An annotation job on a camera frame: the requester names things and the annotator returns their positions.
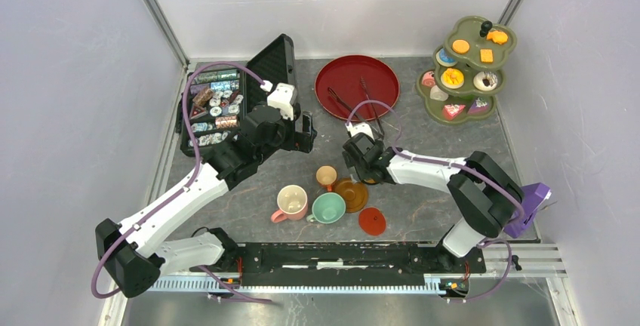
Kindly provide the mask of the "pink strawberry cake slice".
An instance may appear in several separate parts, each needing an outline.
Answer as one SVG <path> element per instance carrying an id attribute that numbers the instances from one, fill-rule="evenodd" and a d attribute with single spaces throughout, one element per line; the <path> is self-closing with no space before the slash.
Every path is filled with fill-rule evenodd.
<path id="1" fill-rule="evenodd" d="M 442 114 L 446 121 L 452 121 L 461 113 L 464 113 L 465 108 L 466 106 L 464 104 L 445 104 L 442 109 Z"/>

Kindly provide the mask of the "white roll cake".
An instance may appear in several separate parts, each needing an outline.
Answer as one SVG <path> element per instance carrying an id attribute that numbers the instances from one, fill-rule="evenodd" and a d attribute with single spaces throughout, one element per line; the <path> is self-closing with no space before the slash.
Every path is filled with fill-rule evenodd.
<path id="1" fill-rule="evenodd" d="M 444 102 L 449 98 L 449 94 L 440 89 L 437 85 L 431 87 L 429 98 L 434 101 Z"/>

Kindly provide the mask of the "pink roll cake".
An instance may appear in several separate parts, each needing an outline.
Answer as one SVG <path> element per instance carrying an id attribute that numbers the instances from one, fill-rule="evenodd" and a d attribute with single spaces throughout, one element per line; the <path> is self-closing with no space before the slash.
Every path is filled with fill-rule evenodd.
<path id="1" fill-rule="evenodd" d="M 435 86 L 435 73 L 433 70 L 426 71 L 421 78 L 421 85 L 426 88 L 433 88 Z"/>

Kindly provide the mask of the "yellow frosted donut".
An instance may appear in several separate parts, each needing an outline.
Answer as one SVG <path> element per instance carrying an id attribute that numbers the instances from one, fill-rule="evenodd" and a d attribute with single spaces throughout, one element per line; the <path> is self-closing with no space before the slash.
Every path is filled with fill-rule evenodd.
<path id="1" fill-rule="evenodd" d="M 447 68 L 441 75 L 441 83 L 450 89 L 458 89 L 464 85 L 465 76 L 462 71 L 455 68 Z"/>

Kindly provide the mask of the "purple triangle cake slice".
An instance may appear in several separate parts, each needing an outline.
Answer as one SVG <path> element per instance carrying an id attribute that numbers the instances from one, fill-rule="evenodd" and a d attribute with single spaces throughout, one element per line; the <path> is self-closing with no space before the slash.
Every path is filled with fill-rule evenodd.
<path id="1" fill-rule="evenodd" d="M 481 115 L 485 114 L 491 109 L 491 101 L 487 98 L 476 97 L 470 105 L 467 114 L 468 115 Z"/>

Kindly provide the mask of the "blue frosted donut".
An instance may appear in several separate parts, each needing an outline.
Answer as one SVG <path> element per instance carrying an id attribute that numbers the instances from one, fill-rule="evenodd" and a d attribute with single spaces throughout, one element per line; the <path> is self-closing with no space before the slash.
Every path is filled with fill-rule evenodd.
<path id="1" fill-rule="evenodd" d="M 436 62 L 444 67 L 452 67 L 457 64 L 457 61 L 448 56 L 444 48 L 439 48 L 435 55 Z"/>

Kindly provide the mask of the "white chocolate donut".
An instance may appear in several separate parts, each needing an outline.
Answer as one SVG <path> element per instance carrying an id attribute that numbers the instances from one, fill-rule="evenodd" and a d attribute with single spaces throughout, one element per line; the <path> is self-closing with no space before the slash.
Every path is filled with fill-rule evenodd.
<path id="1" fill-rule="evenodd" d="M 479 91 L 492 91 L 500 84 L 497 73 L 490 71 L 478 72 L 473 78 L 473 84 Z"/>

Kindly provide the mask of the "round orange cookie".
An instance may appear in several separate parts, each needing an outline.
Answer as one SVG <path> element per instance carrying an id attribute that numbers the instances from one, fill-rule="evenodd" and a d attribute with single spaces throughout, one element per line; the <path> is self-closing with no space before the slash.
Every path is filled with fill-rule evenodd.
<path id="1" fill-rule="evenodd" d="M 466 54 L 470 49 L 470 44 L 466 40 L 456 39 L 452 42 L 451 49 L 457 54 Z"/>

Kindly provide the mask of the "orange square cracker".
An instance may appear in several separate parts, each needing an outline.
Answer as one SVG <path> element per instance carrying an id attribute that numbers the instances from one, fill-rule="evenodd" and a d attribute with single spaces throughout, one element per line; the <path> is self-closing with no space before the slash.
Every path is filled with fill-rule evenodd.
<path id="1" fill-rule="evenodd" d="M 493 63 L 494 62 L 494 52 L 490 48 L 481 48 L 480 49 L 480 60 L 482 63 Z"/>

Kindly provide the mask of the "orange bear cookie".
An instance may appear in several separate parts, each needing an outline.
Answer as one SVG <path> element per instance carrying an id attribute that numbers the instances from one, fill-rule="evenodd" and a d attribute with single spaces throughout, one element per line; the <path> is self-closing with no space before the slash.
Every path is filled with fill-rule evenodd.
<path id="1" fill-rule="evenodd" d="M 504 45 L 509 41 L 509 35 L 504 31 L 492 30 L 486 35 L 486 39 L 497 45 Z"/>

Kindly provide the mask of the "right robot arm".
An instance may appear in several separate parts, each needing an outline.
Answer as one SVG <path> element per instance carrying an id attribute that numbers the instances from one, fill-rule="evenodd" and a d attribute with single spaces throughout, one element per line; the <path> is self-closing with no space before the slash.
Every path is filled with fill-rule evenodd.
<path id="1" fill-rule="evenodd" d="M 360 182 L 422 186 L 453 198 L 462 218 L 435 252 L 438 266 L 446 272 L 458 270 L 475 246 L 498 237 L 525 215 L 522 188 L 485 152 L 438 158 L 356 134 L 343 144 L 343 158 Z"/>

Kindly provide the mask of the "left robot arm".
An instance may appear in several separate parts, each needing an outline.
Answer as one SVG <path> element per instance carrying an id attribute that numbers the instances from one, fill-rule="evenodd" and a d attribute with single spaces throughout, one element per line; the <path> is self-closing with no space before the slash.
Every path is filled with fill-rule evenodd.
<path id="1" fill-rule="evenodd" d="M 168 241 L 168 236 L 205 205 L 256 174 L 280 149 L 311 152 L 316 136 L 311 112 L 295 110 L 287 119 L 275 107 L 254 107 L 238 129 L 197 158 L 194 169 L 164 195 L 121 222 L 106 218 L 96 226 L 99 263 L 91 280 L 93 295 L 104 299 L 121 292 L 127 298 L 137 297 L 161 276 L 195 266 L 230 270 L 237 251 L 215 234 L 179 241 Z M 102 269 L 116 283 L 115 291 L 97 290 Z"/>

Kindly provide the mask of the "brown saucer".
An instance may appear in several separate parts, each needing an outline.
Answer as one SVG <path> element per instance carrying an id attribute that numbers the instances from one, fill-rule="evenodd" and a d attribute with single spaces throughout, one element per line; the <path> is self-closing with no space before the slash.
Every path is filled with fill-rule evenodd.
<path id="1" fill-rule="evenodd" d="M 347 213 L 356 213 L 368 203 L 368 188 L 363 183 L 353 182 L 350 178 L 338 180 L 333 191 L 340 195 L 346 203 Z"/>

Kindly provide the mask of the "small orange cup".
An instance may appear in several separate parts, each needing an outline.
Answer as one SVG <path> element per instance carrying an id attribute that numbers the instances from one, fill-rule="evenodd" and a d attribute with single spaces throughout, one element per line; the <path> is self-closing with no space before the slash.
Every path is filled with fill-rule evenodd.
<path id="1" fill-rule="evenodd" d="M 328 192 L 333 191 L 333 186 L 337 182 L 337 170 L 330 166 L 321 166 L 315 173 L 316 181 Z"/>

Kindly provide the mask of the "red round coaster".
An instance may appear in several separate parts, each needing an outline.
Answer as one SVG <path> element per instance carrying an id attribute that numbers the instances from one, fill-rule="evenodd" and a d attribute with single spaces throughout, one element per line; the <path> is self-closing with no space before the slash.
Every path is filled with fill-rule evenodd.
<path id="1" fill-rule="evenodd" d="M 358 216 L 358 224 L 368 235 L 382 235 L 386 230 L 386 218 L 378 208 L 364 208 Z"/>

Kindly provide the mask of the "pink mug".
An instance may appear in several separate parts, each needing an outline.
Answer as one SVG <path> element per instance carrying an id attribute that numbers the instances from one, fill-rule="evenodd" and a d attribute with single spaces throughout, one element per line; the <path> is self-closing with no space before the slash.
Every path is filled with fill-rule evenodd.
<path id="1" fill-rule="evenodd" d="M 283 187 L 278 192 L 276 203 L 278 210 L 270 218 L 273 223 L 285 220 L 302 220 L 308 211 L 306 191 L 298 185 Z"/>

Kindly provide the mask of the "mint green cup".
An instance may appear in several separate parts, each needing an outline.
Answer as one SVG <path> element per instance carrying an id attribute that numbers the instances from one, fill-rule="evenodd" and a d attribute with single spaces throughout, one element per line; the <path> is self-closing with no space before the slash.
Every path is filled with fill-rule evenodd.
<path id="1" fill-rule="evenodd" d="M 346 213 L 345 200 L 334 192 L 320 195 L 313 203 L 308 222 L 331 224 L 337 222 Z"/>

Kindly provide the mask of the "red round tray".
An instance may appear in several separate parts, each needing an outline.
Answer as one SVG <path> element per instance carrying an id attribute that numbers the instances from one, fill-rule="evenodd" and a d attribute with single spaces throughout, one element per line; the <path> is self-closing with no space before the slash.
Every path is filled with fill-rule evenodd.
<path id="1" fill-rule="evenodd" d="M 348 109 L 330 94 L 350 107 L 364 100 L 378 100 L 394 107 L 400 97 L 400 82 L 392 69 L 381 60 L 364 55 L 348 55 L 325 65 L 315 79 L 315 95 L 321 106 L 333 117 L 345 120 Z"/>

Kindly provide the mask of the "black open case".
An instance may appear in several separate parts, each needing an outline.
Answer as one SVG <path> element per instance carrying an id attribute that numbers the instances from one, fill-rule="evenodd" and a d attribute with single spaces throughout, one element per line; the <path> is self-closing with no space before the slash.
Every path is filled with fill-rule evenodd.
<path id="1" fill-rule="evenodd" d="M 295 86 L 294 41 L 281 34 L 249 60 L 245 67 L 273 85 Z M 186 113 L 201 155 L 239 128 L 240 120 L 269 94 L 246 72 L 233 67 L 210 68 L 189 88 Z"/>

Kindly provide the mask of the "green three-tier stand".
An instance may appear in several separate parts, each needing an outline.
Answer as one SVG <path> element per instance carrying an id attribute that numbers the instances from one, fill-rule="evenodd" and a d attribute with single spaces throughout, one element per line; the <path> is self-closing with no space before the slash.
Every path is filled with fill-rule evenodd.
<path id="1" fill-rule="evenodd" d="M 497 45 L 486 39 L 486 35 L 492 30 L 507 32 L 509 41 L 504 45 Z M 457 54 L 451 49 L 451 44 L 456 39 L 463 39 L 469 42 L 470 49 L 466 54 Z M 429 98 L 431 88 L 421 85 L 421 77 L 417 80 L 417 93 L 422 97 L 426 113 L 436 122 L 442 125 L 461 125 L 470 121 L 481 121 L 490 117 L 496 109 L 496 95 L 506 87 L 506 75 L 503 67 L 506 65 L 509 55 L 515 50 L 518 39 L 508 26 L 493 23 L 490 20 L 479 16 L 468 16 L 459 19 L 453 29 L 445 36 L 442 45 L 436 48 L 432 54 L 433 64 L 426 71 L 433 70 L 435 73 L 435 85 L 449 94 L 449 98 L 444 102 L 438 102 Z M 444 67 L 436 62 L 435 55 L 439 48 L 444 48 L 447 55 L 454 58 L 457 64 L 452 67 Z M 494 52 L 493 63 L 482 63 L 480 60 L 480 49 L 490 48 Z M 441 83 L 441 75 L 447 68 L 455 68 L 463 72 L 465 76 L 464 85 L 458 89 L 446 88 Z M 473 78 L 478 72 L 490 71 L 499 76 L 500 84 L 492 91 L 479 91 L 473 84 Z M 485 114 L 468 115 L 467 111 L 476 97 L 487 98 L 491 101 L 491 109 Z M 442 109 L 445 104 L 464 104 L 464 113 L 461 113 L 452 121 L 446 121 Z"/>

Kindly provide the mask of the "purple plastic holder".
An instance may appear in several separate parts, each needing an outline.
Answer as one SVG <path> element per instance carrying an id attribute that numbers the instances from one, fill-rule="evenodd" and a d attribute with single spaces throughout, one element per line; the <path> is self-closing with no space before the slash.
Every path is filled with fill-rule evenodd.
<path id="1" fill-rule="evenodd" d="M 508 224 L 504 232 L 511 238 L 519 238 L 534 223 L 540 206 L 551 196 L 551 189 L 544 183 L 532 183 L 522 187 L 524 217 L 517 223 Z"/>

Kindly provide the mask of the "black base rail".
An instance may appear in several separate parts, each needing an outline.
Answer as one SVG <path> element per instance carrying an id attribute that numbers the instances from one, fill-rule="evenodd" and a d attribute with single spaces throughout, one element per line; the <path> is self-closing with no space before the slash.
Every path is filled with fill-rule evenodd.
<path id="1" fill-rule="evenodd" d="M 221 228 L 194 234 L 219 238 L 223 255 L 209 270 L 220 278 L 236 272 L 243 286 L 418 286 L 425 275 L 456 278 L 487 270 L 477 248 L 456 258 L 439 244 L 413 241 L 238 244 Z"/>

